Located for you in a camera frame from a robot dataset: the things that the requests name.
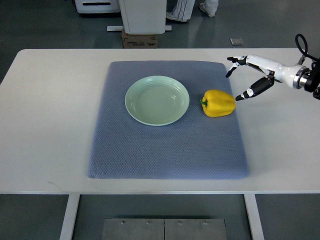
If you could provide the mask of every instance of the person's leg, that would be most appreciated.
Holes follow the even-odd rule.
[[[219,0],[205,0],[199,4],[201,11],[205,12],[210,18],[214,18],[218,9]]]
[[[196,0],[178,0],[172,12],[167,13],[166,18],[172,19],[172,20],[180,19],[180,20],[183,20],[182,22],[186,22],[191,18],[195,1]]]
[[[219,0],[205,0],[204,9],[210,13],[216,13],[219,5]]]

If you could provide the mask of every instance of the white machine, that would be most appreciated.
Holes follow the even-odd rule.
[[[304,42],[305,51],[302,50],[298,42],[299,37],[301,37]],[[237,67],[242,65],[252,67],[266,75],[252,84],[243,94],[238,95],[235,100],[240,101],[253,98],[271,88],[275,82],[285,82],[289,87],[294,89],[304,88],[307,92],[313,92],[313,97],[320,100],[320,87],[318,87],[320,84],[320,58],[315,58],[307,53],[308,45],[303,35],[296,35],[295,43],[302,53],[302,57],[294,66],[286,66],[280,62],[256,55],[228,57],[227,59],[232,61],[233,65],[226,74],[226,78],[228,78]],[[311,65],[311,70],[302,65],[306,57],[315,61]]]

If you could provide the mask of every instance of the plate rim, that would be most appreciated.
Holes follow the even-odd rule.
[[[149,123],[149,122],[145,122],[145,121],[142,121],[142,120],[140,120],[140,119],[137,119],[137,118],[134,117],[134,116],[131,114],[131,112],[129,111],[128,106],[127,106],[127,99],[128,99],[128,95],[129,95],[130,90],[132,90],[132,88],[133,88],[135,85],[139,84],[139,82],[146,81],[146,79],[150,79],[150,78],[164,78],[164,79],[170,80],[170,81],[172,81],[172,82],[174,82],[174,83],[178,83],[178,85],[180,85],[180,88],[182,88],[183,91],[186,93],[186,94],[185,94],[185,95],[186,95],[186,98],[183,99],[184,101],[187,101],[187,103],[185,104],[185,105],[186,105],[185,111],[184,111],[177,119],[175,119],[175,120],[173,120],[173,121],[170,121],[170,122],[160,123],[160,124]],[[189,92],[188,92],[187,88],[186,88],[180,81],[178,81],[178,80],[176,80],[176,79],[174,79],[174,78],[172,78],[172,77],[169,77],[169,76],[151,75],[151,76],[146,76],[146,77],[143,77],[143,78],[135,81],[135,82],[128,88],[128,90],[127,90],[126,93],[125,93],[124,104],[125,104],[125,108],[126,108],[127,112],[129,113],[129,115],[130,115],[132,118],[134,118],[136,121],[138,121],[138,122],[140,122],[140,123],[142,123],[142,124],[148,125],[148,126],[158,127],[158,126],[165,126],[165,125],[172,124],[172,123],[178,121],[180,118],[182,118],[182,116],[186,114],[186,112],[187,112],[187,110],[188,110],[188,108],[189,108],[189,105],[190,105],[190,95],[189,95]]]

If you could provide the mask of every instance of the gray pants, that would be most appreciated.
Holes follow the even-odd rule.
[[[172,10],[172,15],[179,19],[189,20],[196,0],[178,0]],[[215,14],[217,11],[219,0],[205,0],[204,8],[210,14]]]

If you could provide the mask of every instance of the yellow bell pepper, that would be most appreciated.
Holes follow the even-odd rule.
[[[205,92],[200,100],[204,113],[209,117],[222,117],[229,115],[236,108],[235,98],[217,89],[211,89]]]

